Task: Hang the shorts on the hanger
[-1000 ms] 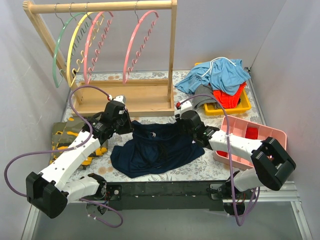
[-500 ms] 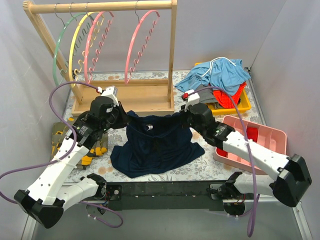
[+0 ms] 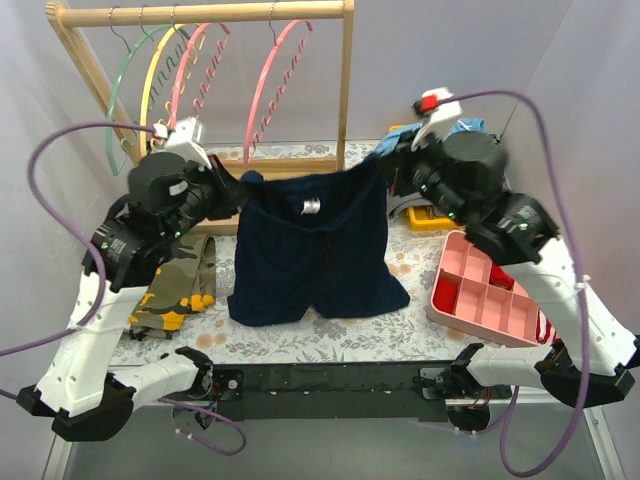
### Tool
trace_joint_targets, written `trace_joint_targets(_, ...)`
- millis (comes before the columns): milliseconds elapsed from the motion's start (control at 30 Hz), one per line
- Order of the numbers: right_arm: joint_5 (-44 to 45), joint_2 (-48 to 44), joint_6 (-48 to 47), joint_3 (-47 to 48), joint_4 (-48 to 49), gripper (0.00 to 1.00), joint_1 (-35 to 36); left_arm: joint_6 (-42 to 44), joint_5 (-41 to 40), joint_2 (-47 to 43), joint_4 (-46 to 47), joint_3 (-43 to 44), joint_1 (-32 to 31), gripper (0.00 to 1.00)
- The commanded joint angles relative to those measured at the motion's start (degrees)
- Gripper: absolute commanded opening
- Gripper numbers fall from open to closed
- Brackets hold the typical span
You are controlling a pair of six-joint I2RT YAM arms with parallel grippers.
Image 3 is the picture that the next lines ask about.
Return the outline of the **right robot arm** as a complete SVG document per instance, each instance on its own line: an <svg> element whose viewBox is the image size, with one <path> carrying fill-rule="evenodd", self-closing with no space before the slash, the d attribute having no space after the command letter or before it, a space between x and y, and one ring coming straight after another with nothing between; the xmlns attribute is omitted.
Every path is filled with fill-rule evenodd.
<svg viewBox="0 0 640 480"><path fill-rule="evenodd" d="M475 397L495 385L547 391L590 408L625 399L635 384L639 338L623 327L578 271L578 259L535 198L504 185L508 153L489 135L463 131L444 140L415 130L390 132L376 163L394 185L416 192L463 227L465 238L513 278L555 329L548 346L466 347L433 385Z"/></svg>

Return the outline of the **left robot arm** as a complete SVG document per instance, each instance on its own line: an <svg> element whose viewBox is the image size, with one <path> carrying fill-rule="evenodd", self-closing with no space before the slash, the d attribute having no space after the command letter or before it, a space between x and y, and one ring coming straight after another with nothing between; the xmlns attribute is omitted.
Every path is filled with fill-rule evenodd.
<svg viewBox="0 0 640 480"><path fill-rule="evenodd" d="M157 270L203 220L235 214L240 186L214 155L146 156L128 175L128 191L84 242L79 293L47 372L16 402L69 442L112 438L138 408L171 394L210 395L214 367L203 353L180 347L159 360L113 373L109 366L129 316Z"/></svg>

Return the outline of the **navy blue shorts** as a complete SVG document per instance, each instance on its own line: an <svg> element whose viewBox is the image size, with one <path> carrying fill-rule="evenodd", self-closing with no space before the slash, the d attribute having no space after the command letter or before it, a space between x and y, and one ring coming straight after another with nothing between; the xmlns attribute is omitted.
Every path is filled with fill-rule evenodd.
<svg viewBox="0 0 640 480"><path fill-rule="evenodd" d="M330 174L241 182L251 196L239 216L230 317L245 326L368 318L408 306L385 262L387 184L373 154Z"/></svg>

